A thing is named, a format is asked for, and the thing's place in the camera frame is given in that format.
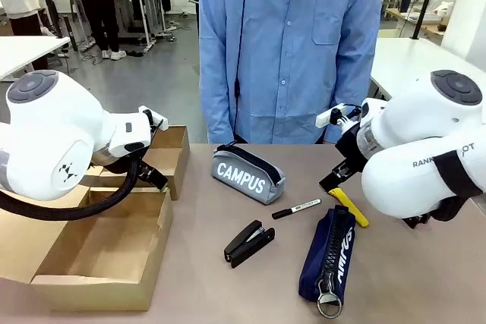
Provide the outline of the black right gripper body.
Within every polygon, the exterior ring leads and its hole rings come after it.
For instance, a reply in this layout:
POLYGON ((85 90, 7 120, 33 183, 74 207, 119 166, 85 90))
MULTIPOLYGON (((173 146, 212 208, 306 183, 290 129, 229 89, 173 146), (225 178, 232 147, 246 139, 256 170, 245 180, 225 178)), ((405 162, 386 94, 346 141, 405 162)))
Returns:
POLYGON ((347 164, 352 171, 362 171, 368 162, 358 147, 359 123, 345 131, 336 143, 337 150, 345 158, 340 164, 347 164))

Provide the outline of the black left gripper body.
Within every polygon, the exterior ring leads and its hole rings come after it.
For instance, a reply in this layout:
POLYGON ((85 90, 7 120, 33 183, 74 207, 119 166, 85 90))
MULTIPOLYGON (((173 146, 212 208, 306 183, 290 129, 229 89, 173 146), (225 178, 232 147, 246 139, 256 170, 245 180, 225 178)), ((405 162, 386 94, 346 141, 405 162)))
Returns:
POLYGON ((143 161, 139 153, 132 153, 104 166, 104 169, 114 174, 125 173, 129 178, 148 181, 153 175, 154 168, 143 161))

